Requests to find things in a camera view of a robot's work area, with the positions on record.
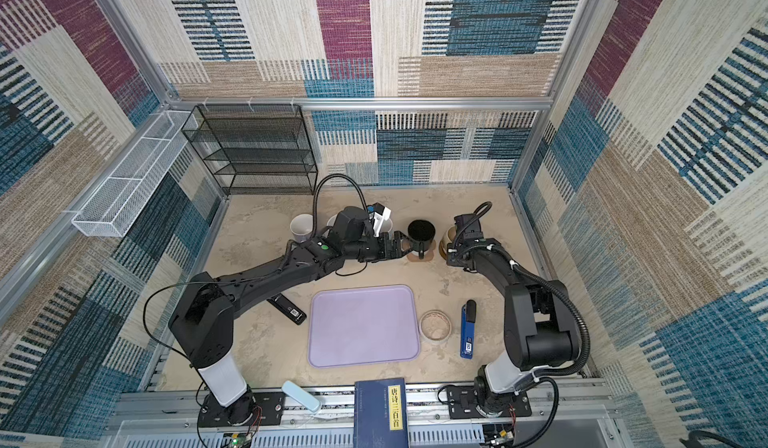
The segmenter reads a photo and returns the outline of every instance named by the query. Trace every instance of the white wire basket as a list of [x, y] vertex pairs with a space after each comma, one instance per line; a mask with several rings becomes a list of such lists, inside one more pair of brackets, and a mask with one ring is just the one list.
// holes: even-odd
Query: white wire basket
[[197, 128], [190, 112], [163, 112], [72, 218], [72, 224], [85, 236], [125, 236], [186, 144], [183, 126]]

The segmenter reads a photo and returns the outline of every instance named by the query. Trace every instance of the wall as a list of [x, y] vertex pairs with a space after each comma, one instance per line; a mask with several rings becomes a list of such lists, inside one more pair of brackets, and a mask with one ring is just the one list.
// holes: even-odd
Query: wall
[[[94, 0], [0, 0], [0, 278], [157, 107]], [[75, 236], [0, 327], [3, 446], [96, 443], [219, 202], [185, 151], [125, 238]]]
[[[198, 99], [546, 95], [581, 2], [118, 1], [173, 90]], [[506, 182], [532, 121], [527, 112], [306, 117], [320, 174], [364, 184]]]
[[637, 446], [768, 440], [768, 0], [602, 0], [519, 193]]

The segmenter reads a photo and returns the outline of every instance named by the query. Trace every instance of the purple tray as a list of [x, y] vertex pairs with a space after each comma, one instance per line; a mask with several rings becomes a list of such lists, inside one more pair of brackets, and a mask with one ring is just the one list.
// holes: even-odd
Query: purple tray
[[315, 368], [408, 361], [419, 351], [413, 292], [404, 284], [321, 291], [312, 299]]

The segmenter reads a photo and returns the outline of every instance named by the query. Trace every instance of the black mesh shelf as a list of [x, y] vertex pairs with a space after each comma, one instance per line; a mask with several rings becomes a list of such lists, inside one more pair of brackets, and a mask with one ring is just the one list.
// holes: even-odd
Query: black mesh shelf
[[227, 194], [312, 194], [317, 164], [301, 108], [196, 106], [184, 136]]

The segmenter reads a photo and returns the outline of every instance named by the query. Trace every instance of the yellow label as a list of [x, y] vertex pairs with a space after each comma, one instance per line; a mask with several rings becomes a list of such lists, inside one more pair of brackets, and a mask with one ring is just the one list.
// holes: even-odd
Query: yellow label
[[389, 387], [389, 431], [402, 430], [402, 408], [400, 406], [400, 385]]

